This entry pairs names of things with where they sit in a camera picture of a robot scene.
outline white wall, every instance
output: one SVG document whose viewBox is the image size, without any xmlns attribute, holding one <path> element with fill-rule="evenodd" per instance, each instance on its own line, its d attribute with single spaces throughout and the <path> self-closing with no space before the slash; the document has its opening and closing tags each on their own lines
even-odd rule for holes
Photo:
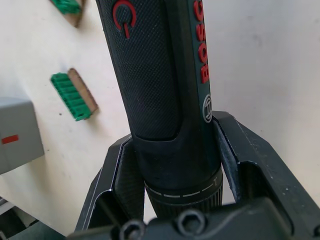
<svg viewBox="0 0 320 240">
<path fill-rule="evenodd" d="M 203 4 L 214 109 L 271 143 L 320 206 L 320 1 Z"/>
</svg>

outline red power symbol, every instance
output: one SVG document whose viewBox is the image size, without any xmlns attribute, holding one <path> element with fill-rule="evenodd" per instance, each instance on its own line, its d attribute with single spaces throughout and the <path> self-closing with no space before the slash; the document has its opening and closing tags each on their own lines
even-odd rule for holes
<svg viewBox="0 0 320 240">
<path fill-rule="evenodd" d="M 130 25 L 131 25 L 132 28 L 135 26 L 136 21 L 137 21 L 137 13 L 136 13 L 135 7 L 131 4 L 131 2 L 129 2 L 128 0 L 119 0 L 119 1 L 117 1 L 115 3 L 115 5 L 113 6 L 112 15 L 113 15 L 114 24 L 117 27 L 117 29 L 119 29 L 120 31 L 121 31 L 121 26 L 117 21 L 117 9 L 121 5 L 126 5 L 131 10 L 132 20 L 131 20 Z M 124 27 L 124 31 L 125 31 L 125 37 L 127 39 L 130 38 L 129 30 L 128 30 L 128 24 L 126 22 L 123 24 L 123 27 Z"/>
</svg>

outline bosch logo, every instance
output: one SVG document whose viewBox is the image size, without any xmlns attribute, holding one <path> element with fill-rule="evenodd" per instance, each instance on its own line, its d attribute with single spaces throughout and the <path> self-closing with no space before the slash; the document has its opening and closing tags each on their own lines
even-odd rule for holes
<svg viewBox="0 0 320 240">
<path fill-rule="evenodd" d="M 203 102 L 202 107 L 202 115 L 204 121 L 209 124 L 212 120 L 212 102 L 211 102 L 211 96 L 208 94 Z"/>
<path fill-rule="evenodd" d="M 201 83 L 205 84 L 209 81 L 209 67 L 208 67 L 208 54 L 207 54 L 207 44 L 206 44 L 206 29 L 204 21 L 204 7 L 202 1 L 195 0 L 193 3 L 193 11 L 195 18 L 199 24 L 196 25 L 195 32 L 196 38 L 200 42 L 200 46 L 198 48 L 198 56 L 201 63 L 203 63 L 203 67 L 201 68 Z"/>
<path fill-rule="evenodd" d="M 136 24 L 136 21 L 137 21 L 137 13 L 136 13 L 135 7 L 128 0 L 118 0 L 113 6 L 112 16 L 113 16 L 113 21 L 114 21 L 114 24 L 115 24 L 116 28 L 119 31 L 121 31 L 121 28 L 122 28 L 121 25 L 119 24 L 118 20 L 117 20 L 117 9 L 120 6 L 127 6 L 130 9 L 131 14 L 132 14 L 132 19 L 131 19 L 130 25 L 133 28 L 135 26 L 135 24 Z M 129 35 L 129 29 L 128 29 L 128 23 L 127 22 L 123 23 L 123 28 L 124 28 L 125 37 L 127 39 L 129 39 L 130 35 Z"/>
</svg>

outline screw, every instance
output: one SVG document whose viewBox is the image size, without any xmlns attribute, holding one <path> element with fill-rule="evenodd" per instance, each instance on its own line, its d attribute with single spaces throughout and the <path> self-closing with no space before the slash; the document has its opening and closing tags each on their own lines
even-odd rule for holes
<svg viewBox="0 0 320 240">
<path fill-rule="evenodd" d="M 141 240 L 145 234 L 145 224 L 139 220 L 130 220 L 120 230 L 120 240 Z"/>
<path fill-rule="evenodd" d="M 199 235 L 206 227 L 206 218 L 202 212 L 189 209 L 180 214 L 177 226 L 180 233 L 185 237 Z"/>
</svg>

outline circular bosch emblem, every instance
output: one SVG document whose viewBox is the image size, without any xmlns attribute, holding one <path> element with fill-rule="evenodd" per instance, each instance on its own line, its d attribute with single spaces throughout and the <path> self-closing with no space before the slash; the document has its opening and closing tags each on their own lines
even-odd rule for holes
<svg viewBox="0 0 320 240">
<path fill-rule="evenodd" d="M 212 119 L 212 102 L 211 102 L 211 96 L 208 94 L 203 102 L 202 107 L 202 115 L 203 119 L 206 123 L 210 123 Z"/>
</svg>

